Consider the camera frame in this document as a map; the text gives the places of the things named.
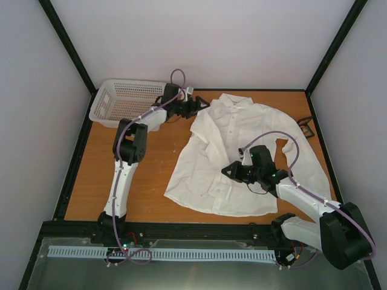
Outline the white button-up shirt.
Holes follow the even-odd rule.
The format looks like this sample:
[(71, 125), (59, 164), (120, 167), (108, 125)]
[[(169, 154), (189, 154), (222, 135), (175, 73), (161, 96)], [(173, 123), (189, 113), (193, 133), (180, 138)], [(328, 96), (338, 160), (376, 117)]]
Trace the white button-up shirt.
[(258, 183), (246, 186), (221, 170), (234, 161), (252, 163), (239, 149), (265, 145), (272, 156), (276, 140), (286, 140), (282, 151), (297, 181), (326, 198), (330, 183), (297, 122), (284, 112), (254, 103), (247, 97), (222, 94), (199, 111), (192, 135), (178, 157), (164, 196), (180, 206), (231, 217), (277, 212), (277, 200)]

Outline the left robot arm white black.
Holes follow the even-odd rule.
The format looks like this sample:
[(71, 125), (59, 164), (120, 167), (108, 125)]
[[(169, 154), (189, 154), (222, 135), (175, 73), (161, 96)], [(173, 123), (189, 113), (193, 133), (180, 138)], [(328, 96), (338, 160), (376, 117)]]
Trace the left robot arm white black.
[(164, 93), (144, 113), (133, 119), (119, 121), (112, 152), (114, 176), (109, 197), (98, 223), (112, 243), (121, 242), (126, 236), (125, 219), (129, 189), (139, 163), (144, 159), (148, 133), (160, 127), (174, 115), (188, 119), (210, 106), (203, 98), (192, 97), (192, 88), (182, 88), (168, 83)]

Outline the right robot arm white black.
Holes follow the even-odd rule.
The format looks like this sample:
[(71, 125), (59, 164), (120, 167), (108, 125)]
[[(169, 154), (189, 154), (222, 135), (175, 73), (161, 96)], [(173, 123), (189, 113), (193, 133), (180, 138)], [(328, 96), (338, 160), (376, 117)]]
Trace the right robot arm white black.
[(293, 204), (311, 218), (308, 222), (293, 214), (280, 217), (276, 222), (282, 236), (315, 248), (337, 269), (375, 255), (376, 245), (355, 204), (341, 204), (301, 186), (289, 171), (276, 168), (264, 145), (251, 148), (248, 155), (251, 165), (235, 161), (224, 167), (222, 174), (238, 183), (258, 183), (266, 193)]

